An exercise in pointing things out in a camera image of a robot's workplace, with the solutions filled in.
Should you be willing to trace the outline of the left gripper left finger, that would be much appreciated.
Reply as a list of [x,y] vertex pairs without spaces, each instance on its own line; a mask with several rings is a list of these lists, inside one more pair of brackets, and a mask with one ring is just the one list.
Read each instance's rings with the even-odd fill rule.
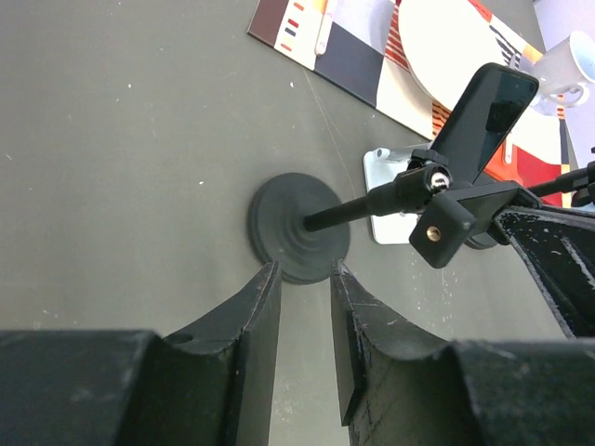
[[265,445],[281,268],[168,336],[150,330],[4,331],[5,445]]

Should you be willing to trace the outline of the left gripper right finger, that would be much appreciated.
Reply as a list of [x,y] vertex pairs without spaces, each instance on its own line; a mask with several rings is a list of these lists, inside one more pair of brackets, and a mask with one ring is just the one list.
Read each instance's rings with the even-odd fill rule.
[[594,343],[445,340],[330,275],[341,424],[353,445],[590,445]]

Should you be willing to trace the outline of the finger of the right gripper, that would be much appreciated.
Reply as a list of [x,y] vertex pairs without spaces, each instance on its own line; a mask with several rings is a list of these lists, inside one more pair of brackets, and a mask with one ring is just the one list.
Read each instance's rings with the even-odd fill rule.
[[497,231],[527,267],[563,333],[594,336],[594,214],[508,206]]

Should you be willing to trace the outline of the black round phone stand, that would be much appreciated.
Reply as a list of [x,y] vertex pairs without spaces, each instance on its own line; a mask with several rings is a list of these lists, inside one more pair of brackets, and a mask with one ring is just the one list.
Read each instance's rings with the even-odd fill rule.
[[[594,204],[594,163],[569,173],[561,174],[555,179],[528,188],[539,198],[555,193],[572,192],[571,206],[585,207]],[[508,245],[509,242],[494,231],[487,231],[470,236],[465,245],[475,250],[486,250],[497,245]]]

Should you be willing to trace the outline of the black phone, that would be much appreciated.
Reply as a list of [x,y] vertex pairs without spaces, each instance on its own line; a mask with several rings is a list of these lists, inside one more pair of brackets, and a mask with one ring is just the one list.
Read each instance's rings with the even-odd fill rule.
[[538,80],[490,62],[471,77],[431,148],[455,182],[474,182],[529,107]]

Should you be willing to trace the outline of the black camera stand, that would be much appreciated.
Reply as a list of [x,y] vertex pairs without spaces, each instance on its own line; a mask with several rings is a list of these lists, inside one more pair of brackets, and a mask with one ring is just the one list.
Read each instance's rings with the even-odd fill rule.
[[[502,209],[541,206],[515,181],[456,188],[448,169],[436,163],[399,174],[393,185],[395,205],[418,217],[409,242],[435,269],[445,267],[470,236],[488,231]],[[372,192],[343,203],[320,179],[286,173],[255,193],[247,233],[261,262],[280,262],[287,282],[311,284],[326,280],[332,264],[346,257],[350,223],[373,214]]]

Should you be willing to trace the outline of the white folding phone stand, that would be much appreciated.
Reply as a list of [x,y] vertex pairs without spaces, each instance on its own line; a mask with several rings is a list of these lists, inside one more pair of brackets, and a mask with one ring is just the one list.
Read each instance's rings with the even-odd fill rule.
[[416,214],[403,212],[395,205],[394,179],[405,172],[412,151],[426,150],[429,143],[417,144],[401,149],[376,148],[363,157],[364,180],[367,192],[372,192],[370,216],[374,240],[383,245],[409,244],[409,237],[417,223]]

